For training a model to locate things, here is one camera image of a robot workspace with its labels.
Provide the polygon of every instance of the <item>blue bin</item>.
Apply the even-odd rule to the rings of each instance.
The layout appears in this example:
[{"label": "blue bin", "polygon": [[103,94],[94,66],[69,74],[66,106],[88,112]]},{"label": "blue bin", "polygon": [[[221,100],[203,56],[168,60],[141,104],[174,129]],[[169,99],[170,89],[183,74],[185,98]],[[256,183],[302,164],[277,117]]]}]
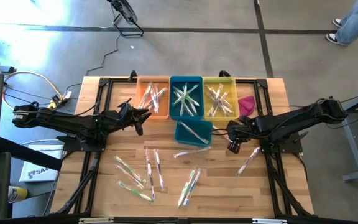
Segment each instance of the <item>blue bin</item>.
[{"label": "blue bin", "polygon": [[[183,90],[183,86],[187,83],[187,89],[191,89],[193,86],[198,84],[197,89],[190,93],[195,101],[197,101],[200,106],[196,106],[197,114],[190,116],[186,109],[183,109],[183,116],[180,116],[180,106],[181,103],[177,103],[175,106],[172,106],[172,103],[178,99],[178,97],[173,93],[173,86],[179,90]],[[204,116],[204,98],[203,98],[203,79],[198,76],[172,76],[170,79],[170,100],[169,100],[169,115],[171,119],[177,120],[180,118],[186,119],[202,119]]]},{"label": "blue bin", "polygon": [[[196,136],[191,134],[183,125],[179,124],[182,121],[185,125],[191,128],[200,137],[205,138],[209,141],[208,144],[203,143]],[[179,119],[177,122],[177,128],[175,130],[175,140],[182,144],[190,144],[194,146],[207,147],[211,144],[212,134],[212,122],[210,121],[195,121],[193,119]]]}]

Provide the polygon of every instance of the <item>gray floor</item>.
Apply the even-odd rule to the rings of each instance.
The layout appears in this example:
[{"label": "gray floor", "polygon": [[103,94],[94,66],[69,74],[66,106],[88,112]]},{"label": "gray floor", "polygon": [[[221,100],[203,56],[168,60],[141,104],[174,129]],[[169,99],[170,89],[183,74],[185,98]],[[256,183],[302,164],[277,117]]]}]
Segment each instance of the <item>gray floor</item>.
[{"label": "gray floor", "polygon": [[[257,29],[252,0],[129,0],[144,27]],[[351,0],[260,0],[266,29],[331,30],[331,20],[343,16]],[[106,1],[2,1],[0,23],[111,27]],[[26,31],[26,26],[0,25],[0,64],[46,75],[60,91],[82,80],[103,55],[115,49],[116,32]],[[349,47],[328,43],[323,35],[266,36],[274,77],[284,78],[290,104],[307,105],[321,97],[344,100],[358,95],[358,40]],[[266,77],[259,34],[151,32],[142,39],[119,39],[119,52],[90,75],[203,75],[222,69],[236,77]],[[41,79],[20,75],[14,88],[52,96]],[[29,100],[26,95],[12,93]],[[8,99],[12,105],[22,104]],[[74,108],[75,102],[68,107]],[[15,142],[48,139],[55,131],[17,129],[9,108],[2,107],[0,136]],[[353,127],[358,135],[358,124]],[[314,210],[327,218],[358,220],[358,181],[345,184],[342,175],[356,165],[341,129],[320,124],[303,139],[304,160]],[[20,170],[19,161],[12,171]],[[14,216],[40,215],[47,195],[14,205]]]}]

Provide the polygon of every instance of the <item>sneaker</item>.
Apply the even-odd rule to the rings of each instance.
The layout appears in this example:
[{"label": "sneaker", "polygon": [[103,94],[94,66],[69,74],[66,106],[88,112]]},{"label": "sneaker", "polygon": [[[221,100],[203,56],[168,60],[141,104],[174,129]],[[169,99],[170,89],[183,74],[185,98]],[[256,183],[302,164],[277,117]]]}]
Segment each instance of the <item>sneaker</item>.
[{"label": "sneaker", "polygon": [[335,26],[337,26],[337,27],[342,27],[342,25],[341,25],[341,19],[334,19],[333,20],[333,24],[335,25]]},{"label": "sneaker", "polygon": [[340,43],[337,39],[336,39],[336,34],[327,34],[326,38],[328,41],[330,41],[333,44],[338,44],[338,45],[342,45],[342,46],[348,46],[348,44],[342,44]]}]

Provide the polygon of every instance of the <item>wooden table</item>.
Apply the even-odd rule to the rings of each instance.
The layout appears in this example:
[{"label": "wooden table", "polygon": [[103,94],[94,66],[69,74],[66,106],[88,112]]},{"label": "wooden table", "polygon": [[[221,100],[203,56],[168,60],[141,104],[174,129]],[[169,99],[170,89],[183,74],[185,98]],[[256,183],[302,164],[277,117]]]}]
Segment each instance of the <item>wooden table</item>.
[{"label": "wooden table", "polygon": [[[100,77],[84,77],[76,107],[80,113],[94,105]],[[268,78],[268,90],[274,114],[289,111],[287,93],[281,78]],[[238,97],[253,95],[251,85],[237,85]],[[116,83],[112,89],[110,110],[135,98],[135,83]],[[257,116],[256,110],[251,117]],[[117,131],[109,135],[106,150],[102,153],[98,180],[94,196],[92,216],[109,217],[209,217],[209,218],[252,218],[273,217],[272,199],[267,177],[264,155],[259,154],[245,169],[241,177],[235,177],[244,161],[259,144],[251,141],[241,145],[240,153],[233,154],[226,149],[227,140],[213,136],[212,149],[190,156],[173,158],[173,155],[196,149],[194,146],[174,141],[176,122],[146,121],[144,135],[138,136],[134,128]],[[227,122],[214,122],[225,128]],[[114,156],[119,156],[146,177],[144,148],[159,149],[162,174],[166,191],[161,192],[154,157],[151,157],[156,201],[147,201],[132,195],[116,185],[118,180],[131,184],[128,178],[114,168]],[[313,207],[301,162],[292,154],[283,154],[287,185],[304,208],[313,213]],[[51,211],[57,211],[77,188],[83,152],[74,152],[63,161]],[[201,177],[193,191],[188,207],[178,209],[177,203],[185,182],[192,169],[202,168]],[[151,196],[151,190],[144,191]],[[88,187],[85,189],[83,206],[86,204]],[[278,190],[280,208],[283,197]]]}]

